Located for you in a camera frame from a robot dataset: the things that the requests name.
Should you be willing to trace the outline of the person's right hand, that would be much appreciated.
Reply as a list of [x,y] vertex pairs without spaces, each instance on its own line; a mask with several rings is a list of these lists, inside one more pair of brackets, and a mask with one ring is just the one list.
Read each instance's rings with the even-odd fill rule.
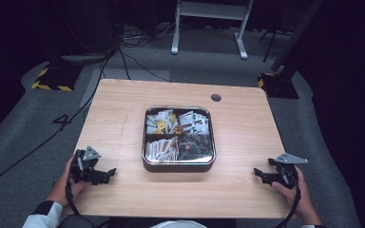
[[[310,191],[308,189],[307,183],[305,181],[302,171],[296,167],[298,172],[298,188],[300,191],[300,200],[296,209],[298,217],[302,221],[302,225],[307,228],[311,228],[312,225],[322,225],[322,221],[317,213],[317,210],[312,203]],[[281,193],[287,200],[290,206],[295,202],[297,195],[297,190],[295,188],[289,189],[278,182],[273,182],[272,187]]]

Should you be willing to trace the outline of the pile of dark packets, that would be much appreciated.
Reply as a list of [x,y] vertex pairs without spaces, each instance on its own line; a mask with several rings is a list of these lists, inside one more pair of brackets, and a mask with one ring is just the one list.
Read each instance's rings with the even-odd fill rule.
[[180,161],[193,161],[212,157],[211,138],[203,134],[187,134],[178,141]]

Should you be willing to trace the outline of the yellow black striped stand base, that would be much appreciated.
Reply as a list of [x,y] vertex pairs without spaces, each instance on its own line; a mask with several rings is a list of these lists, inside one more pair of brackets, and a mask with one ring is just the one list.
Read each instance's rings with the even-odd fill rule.
[[73,91],[82,69],[81,66],[53,66],[47,64],[41,70],[31,88]]
[[258,83],[268,98],[298,98],[298,93],[292,81],[283,79],[279,74],[261,73],[258,76]]

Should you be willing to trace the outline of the dark seat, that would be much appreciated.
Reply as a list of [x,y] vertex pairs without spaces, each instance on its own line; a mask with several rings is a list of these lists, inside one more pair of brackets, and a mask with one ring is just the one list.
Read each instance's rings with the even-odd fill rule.
[[95,228],[95,226],[87,218],[71,215],[61,221],[57,228]]

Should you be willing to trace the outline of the pile of white stick packets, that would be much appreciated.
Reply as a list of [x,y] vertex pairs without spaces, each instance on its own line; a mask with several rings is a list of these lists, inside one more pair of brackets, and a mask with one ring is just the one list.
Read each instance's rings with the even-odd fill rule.
[[144,157],[150,162],[172,162],[176,161],[178,156],[177,137],[148,142],[144,152]]

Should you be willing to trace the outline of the person's white clothing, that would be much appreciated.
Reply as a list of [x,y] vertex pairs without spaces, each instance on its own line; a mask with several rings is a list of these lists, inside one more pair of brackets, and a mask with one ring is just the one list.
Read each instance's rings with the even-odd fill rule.
[[167,220],[150,228],[207,228],[194,220]]

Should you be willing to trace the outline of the pile of white yellow packets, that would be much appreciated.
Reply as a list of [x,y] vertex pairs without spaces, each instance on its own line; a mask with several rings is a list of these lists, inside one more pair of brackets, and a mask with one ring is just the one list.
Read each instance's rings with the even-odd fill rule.
[[174,134],[179,126],[178,118],[172,110],[163,110],[146,116],[147,134]]

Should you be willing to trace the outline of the pile of white red packets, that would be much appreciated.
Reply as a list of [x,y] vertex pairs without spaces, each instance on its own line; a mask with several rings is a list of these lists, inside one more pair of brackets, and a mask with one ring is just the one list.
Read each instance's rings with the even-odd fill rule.
[[208,135],[209,118],[194,111],[188,111],[178,117],[182,131],[190,134]]

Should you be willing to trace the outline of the person's left hand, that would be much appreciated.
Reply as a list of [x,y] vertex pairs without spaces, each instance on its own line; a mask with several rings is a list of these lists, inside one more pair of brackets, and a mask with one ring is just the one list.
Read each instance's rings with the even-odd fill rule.
[[[68,205],[66,186],[67,186],[67,175],[71,164],[72,164],[72,159],[69,159],[64,168],[63,174],[60,176],[58,181],[55,182],[53,190],[48,196],[48,200],[56,201],[62,206]],[[73,180],[71,180],[70,186],[71,186],[71,195],[74,198],[77,198],[89,186],[89,183],[84,181],[74,182]]]

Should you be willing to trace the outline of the black stand pole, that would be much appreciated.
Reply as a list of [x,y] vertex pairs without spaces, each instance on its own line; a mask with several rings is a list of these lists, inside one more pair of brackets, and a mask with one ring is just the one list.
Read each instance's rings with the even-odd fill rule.
[[313,0],[311,6],[305,11],[301,20],[299,21],[298,27],[295,29],[292,37],[289,39],[287,46],[283,49],[282,53],[277,57],[275,62],[272,64],[271,69],[278,71],[281,67],[287,69],[294,65],[294,60],[298,57],[300,40],[310,26],[313,19],[317,15],[319,9],[323,5],[325,0]]

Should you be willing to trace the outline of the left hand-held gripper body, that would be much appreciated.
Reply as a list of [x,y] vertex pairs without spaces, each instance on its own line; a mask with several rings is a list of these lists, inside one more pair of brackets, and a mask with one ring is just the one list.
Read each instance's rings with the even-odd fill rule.
[[70,178],[75,183],[85,181],[98,184],[99,172],[94,169],[94,166],[101,157],[102,155],[91,146],[85,150],[77,149],[70,166]]

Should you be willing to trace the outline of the white metal desk frame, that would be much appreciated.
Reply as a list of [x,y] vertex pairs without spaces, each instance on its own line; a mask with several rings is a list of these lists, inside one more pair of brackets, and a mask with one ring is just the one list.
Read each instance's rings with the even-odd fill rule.
[[234,33],[239,54],[242,60],[248,58],[242,41],[254,0],[248,0],[245,6],[212,4],[178,0],[175,9],[175,29],[170,52],[176,55],[179,52],[180,22],[183,16],[240,21],[240,30]]

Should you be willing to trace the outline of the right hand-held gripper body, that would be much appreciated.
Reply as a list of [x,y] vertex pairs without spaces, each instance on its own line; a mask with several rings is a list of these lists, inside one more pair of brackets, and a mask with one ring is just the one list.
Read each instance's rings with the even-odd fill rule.
[[268,163],[276,168],[279,183],[289,189],[292,189],[298,182],[298,172],[295,165],[306,164],[307,162],[307,159],[289,153],[283,153],[275,159],[268,160]]

